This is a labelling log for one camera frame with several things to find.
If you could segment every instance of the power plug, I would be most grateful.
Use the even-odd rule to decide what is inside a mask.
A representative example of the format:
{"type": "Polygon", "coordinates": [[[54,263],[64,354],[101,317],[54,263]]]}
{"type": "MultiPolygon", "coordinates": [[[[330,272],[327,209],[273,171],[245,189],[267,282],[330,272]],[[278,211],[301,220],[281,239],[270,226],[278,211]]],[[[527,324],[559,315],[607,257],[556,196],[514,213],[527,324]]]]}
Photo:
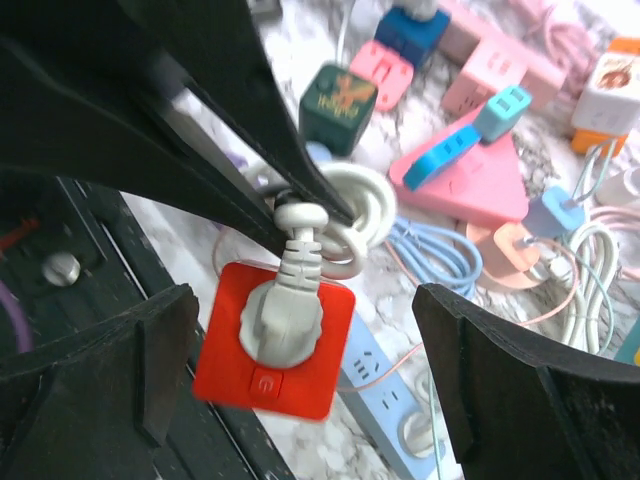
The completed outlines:
{"type": "Polygon", "coordinates": [[[537,247],[522,244],[531,233],[519,223],[506,223],[478,242],[484,268],[494,277],[523,273],[540,259],[537,247]]]}
{"type": "MultiPolygon", "coordinates": [[[[486,240],[487,237],[491,237],[494,231],[493,229],[482,228],[477,225],[462,222],[458,224],[456,230],[475,245],[480,244],[486,240]]],[[[510,293],[520,290],[530,290],[547,281],[548,278],[549,272],[547,271],[547,266],[540,260],[525,272],[515,272],[503,277],[491,275],[486,268],[483,268],[482,275],[476,280],[476,285],[492,292],[510,293]]]]}
{"type": "MultiPolygon", "coordinates": [[[[347,388],[365,385],[391,367],[362,318],[354,314],[342,360],[340,385],[347,388]]],[[[433,453],[420,458],[410,452],[404,440],[407,420],[421,413],[422,408],[397,372],[378,385],[360,392],[342,392],[340,397],[401,479],[424,480],[430,475],[435,468],[433,453]]]]}
{"type": "Polygon", "coordinates": [[[569,193],[556,185],[531,200],[529,213],[522,224],[536,237],[556,238],[573,232],[585,220],[584,208],[576,205],[569,193]]]}

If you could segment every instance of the pink triangular power strip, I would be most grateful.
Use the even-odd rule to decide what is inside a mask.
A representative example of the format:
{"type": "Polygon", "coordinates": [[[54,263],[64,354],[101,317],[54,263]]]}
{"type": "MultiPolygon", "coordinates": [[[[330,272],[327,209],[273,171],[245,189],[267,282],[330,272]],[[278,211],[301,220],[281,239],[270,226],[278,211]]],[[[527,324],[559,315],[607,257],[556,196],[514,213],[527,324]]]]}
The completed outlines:
{"type": "Polygon", "coordinates": [[[415,192],[405,188],[402,182],[418,157],[456,130],[472,123],[480,108],[391,165],[389,178],[401,203],[490,229],[507,222],[519,223],[527,215],[529,199],[511,134],[503,135],[491,145],[474,146],[454,165],[415,192]]]}

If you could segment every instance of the pink cable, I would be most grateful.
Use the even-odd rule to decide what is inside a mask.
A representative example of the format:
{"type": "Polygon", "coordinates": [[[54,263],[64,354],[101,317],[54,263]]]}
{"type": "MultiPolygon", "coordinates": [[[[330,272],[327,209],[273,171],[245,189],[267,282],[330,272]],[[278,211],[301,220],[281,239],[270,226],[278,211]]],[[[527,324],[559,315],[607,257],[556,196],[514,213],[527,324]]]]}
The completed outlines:
{"type": "Polygon", "coordinates": [[[538,34],[550,60],[567,74],[564,91],[559,98],[574,104],[600,57],[589,33],[580,25],[555,21],[553,13],[557,4],[551,5],[545,0],[508,1],[531,25],[525,39],[538,34]]]}

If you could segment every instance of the light blue cable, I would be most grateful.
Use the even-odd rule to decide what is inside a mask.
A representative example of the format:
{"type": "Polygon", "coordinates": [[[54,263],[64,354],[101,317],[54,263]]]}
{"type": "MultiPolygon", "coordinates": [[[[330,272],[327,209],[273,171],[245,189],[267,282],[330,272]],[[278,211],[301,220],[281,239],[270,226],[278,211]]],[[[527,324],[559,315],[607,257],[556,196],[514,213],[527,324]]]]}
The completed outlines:
{"type": "Polygon", "coordinates": [[[420,283],[439,283],[465,298],[473,298],[475,282],[482,273],[482,256],[465,236],[446,228],[397,217],[388,240],[420,283]],[[464,248],[472,261],[443,238],[464,248]]]}

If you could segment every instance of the blue power strip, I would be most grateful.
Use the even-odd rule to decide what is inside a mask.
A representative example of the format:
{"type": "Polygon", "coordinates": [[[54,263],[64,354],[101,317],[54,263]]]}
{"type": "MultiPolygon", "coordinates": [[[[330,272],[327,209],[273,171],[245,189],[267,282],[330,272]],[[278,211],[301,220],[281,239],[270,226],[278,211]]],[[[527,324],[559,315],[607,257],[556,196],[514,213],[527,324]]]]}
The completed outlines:
{"type": "MultiPolygon", "coordinates": [[[[370,383],[392,367],[366,324],[356,313],[342,360],[340,385],[354,388],[370,383]]],[[[412,455],[401,439],[403,421],[422,410],[397,372],[361,392],[340,394],[360,428],[368,434],[389,467],[403,480],[425,480],[435,468],[433,454],[412,455]]]]}
{"type": "Polygon", "coordinates": [[[618,362],[640,366],[640,318],[631,327],[631,331],[622,342],[615,359],[618,362]]]}

